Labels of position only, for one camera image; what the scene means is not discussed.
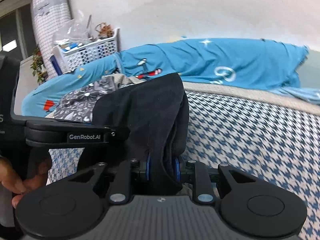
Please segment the human hand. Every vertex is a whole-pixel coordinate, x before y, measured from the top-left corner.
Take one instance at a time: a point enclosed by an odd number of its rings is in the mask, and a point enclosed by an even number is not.
[[[46,185],[48,171],[51,169],[51,166],[51,158],[47,158],[39,164],[36,176],[32,179],[22,181],[16,171],[12,168],[10,162],[5,158],[0,159],[1,184],[11,192],[18,194],[12,199],[14,208],[16,208],[24,194]]]

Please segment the blue ring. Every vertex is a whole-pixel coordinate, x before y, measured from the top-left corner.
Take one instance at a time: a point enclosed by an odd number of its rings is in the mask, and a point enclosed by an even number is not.
[[[175,164],[176,164],[176,178],[177,178],[177,181],[180,181],[180,163],[177,158],[175,159]]]
[[[146,176],[148,181],[149,181],[149,168],[150,168],[150,155],[148,156],[148,159],[147,159],[147,170],[146,170]]]

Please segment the black cloth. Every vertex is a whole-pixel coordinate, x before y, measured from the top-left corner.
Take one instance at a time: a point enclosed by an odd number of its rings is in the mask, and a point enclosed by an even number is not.
[[[151,192],[159,195],[174,195],[182,189],[175,179],[174,160],[185,150],[188,121],[188,99],[177,73],[103,96],[93,109],[92,119],[94,125],[130,129],[120,149],[114,146],[112,151],[104,151],[106,162],[117,157],[146,160],[150,156],[149,184]]]

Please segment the blue bedsheet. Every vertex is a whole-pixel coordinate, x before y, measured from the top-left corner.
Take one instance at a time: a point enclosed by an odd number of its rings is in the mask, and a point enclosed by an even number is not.
[[[270,40],[190,39],[147,44],[93,61],[39,86],[22,102],[22,114],[44,117],[65,94],[116,69],[126,76],[151,79],[177,72],[186,82],[204,82],[270,90],[300,86],[295,72],[308,54]]]
[[[114,57],[105,57],[71,72],[49,79],[31,93],[21,105],[22,115],[45,117],[53,112],[59,100],[76,89],[97,81],[103,75],[111,74],[116,69]]]
[[[187,82],[268,90],[300,87],[295,70],[307,54],[307,47],[271,40],[191,39],[147,44],[116,56],[126,76],[151,79],[177,72]]]
[[[320,106],[320,90],[314,88],[293,88],[293,87],[281,87],[281,88],[274,88],[269,90],[269,92],[301,99],[308,103]]]

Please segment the silver button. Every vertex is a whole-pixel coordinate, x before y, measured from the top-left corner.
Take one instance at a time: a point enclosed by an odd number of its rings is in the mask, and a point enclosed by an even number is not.
[[[122,202],[125,200],[125,195],[121,193],[113,194],[110,196],[110,200],[113,202]]]
[[[209,194],[201,194],[198,196],[198,200],[201,202],[210,202],[213,200],[213,196]]]

